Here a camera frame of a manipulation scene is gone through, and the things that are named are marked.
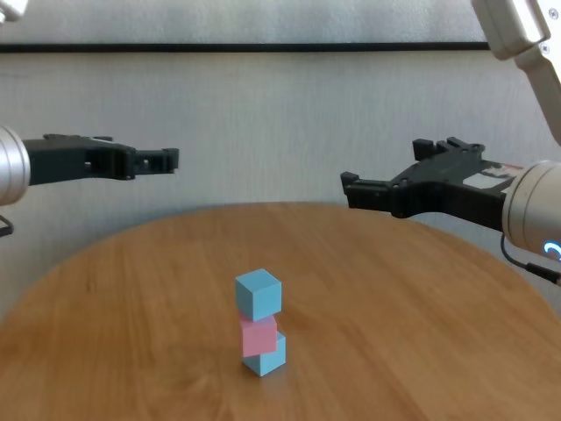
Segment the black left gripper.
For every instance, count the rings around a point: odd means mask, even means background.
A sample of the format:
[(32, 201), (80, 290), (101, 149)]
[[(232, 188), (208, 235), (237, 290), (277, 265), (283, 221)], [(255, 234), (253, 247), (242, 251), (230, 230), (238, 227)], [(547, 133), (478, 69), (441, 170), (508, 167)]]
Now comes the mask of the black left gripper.
[(23, 141), (31, 165), (30, 185), (103, 178), (130, 181), (139, 175), (173, 174), (180, 151), (116, 149), (110, 139), (45, 134)]

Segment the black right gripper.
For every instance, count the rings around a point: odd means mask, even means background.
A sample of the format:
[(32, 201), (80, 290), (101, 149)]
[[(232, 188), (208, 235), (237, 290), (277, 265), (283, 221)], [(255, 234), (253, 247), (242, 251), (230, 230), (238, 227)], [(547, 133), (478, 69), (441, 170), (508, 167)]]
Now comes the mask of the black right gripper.
[(412, 142), (416, 161), (400, 174), (400, 184), (340, 175), (351, 209), (392, 213), (409, 218), (443, 213), (500, 232), (506, 192), (522, 172), (518, 166), (482, 158), (481, 144), (456, 137)]

